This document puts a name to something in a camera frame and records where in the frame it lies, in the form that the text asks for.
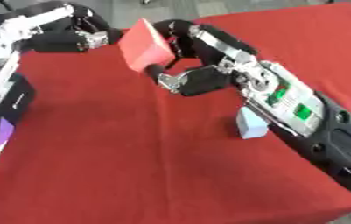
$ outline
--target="red fabric surface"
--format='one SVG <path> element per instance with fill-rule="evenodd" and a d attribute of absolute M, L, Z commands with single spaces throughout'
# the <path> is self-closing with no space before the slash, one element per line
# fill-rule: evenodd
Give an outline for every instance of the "red fabric surface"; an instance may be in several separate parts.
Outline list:
<path fill-rule="evenodd" d="M 200 21 L 351 105 L 351 4 Z M 169 94 L 116 46 L 22 64 L 38 97 L 0 156 L 0 223 L 323 223 L 351 211 L 351 192 L 271 133 L 237 136 L 232 88 Z"/>

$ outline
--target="red foam block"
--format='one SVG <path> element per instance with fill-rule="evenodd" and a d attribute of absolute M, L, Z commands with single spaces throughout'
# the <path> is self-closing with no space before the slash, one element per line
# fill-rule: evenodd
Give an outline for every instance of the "red foam block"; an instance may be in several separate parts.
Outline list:
<path fill-rule="evenodd" d="M 129 68 L 138 73 L 151 64 L 165 66 L 175 59 L 168 43 L 143 17 L 126 32 L 119 46 Z"/>

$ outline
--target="white box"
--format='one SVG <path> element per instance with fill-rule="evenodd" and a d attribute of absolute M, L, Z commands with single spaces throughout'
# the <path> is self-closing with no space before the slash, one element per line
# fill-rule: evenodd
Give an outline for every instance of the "white box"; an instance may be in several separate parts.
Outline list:
<path fill-rule="evenodd" d="M 248 107 L 241 107 L 236 123 L 243 139 L 263 137 L 268 133 L 268 123 Z"/>

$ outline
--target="robotic hand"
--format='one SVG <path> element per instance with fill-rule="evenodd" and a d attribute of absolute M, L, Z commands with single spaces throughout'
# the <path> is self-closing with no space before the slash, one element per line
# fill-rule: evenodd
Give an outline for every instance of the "robotic hand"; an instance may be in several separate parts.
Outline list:
<path fill-rule="evenodd" d="M 38 3 L 0 14 L 0 120 L 15 125 L 34 96 L 27 80 L 15 74 L 22 53 L 83 53 L 121 37 L 120 30 L 77 3 Z"/>
<path fill-rule="evenodd" d="M 246 106 L 300 156 L 351 191 L 351 113 L 314 92 L 278 63 L 258 61 L 256 50 L 208 24 L 167 20 L 154 24 L 180 58 L 202 66 L 176 76 L 165 68 L 146 68 L 153 80 L 173 93 L 198 95 L 229 85 Z"/>

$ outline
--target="green led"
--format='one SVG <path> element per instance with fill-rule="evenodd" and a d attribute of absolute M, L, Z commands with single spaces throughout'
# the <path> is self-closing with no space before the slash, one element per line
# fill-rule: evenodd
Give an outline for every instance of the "green led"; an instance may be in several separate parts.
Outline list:
<path fill-rule="evenodd" d="M 295 109 L 295 116 L 302 119 L 303 121 L 307 120 L 311 114 L 312 111 L 303 104 L 299 104 Z"/>
<path fill-rule="evenodd" d="M 270 95 L 266 102 L 269 105 L 273 106 L 273 104 L 275 104 L 281 98 L 283 98 L 283 96 L 285 95 L 286 92 L 287 92 L 286 88 L 281 88 L 281 89 L 277 90 L 276 92 L 274 92 L 272 95 Z"/>

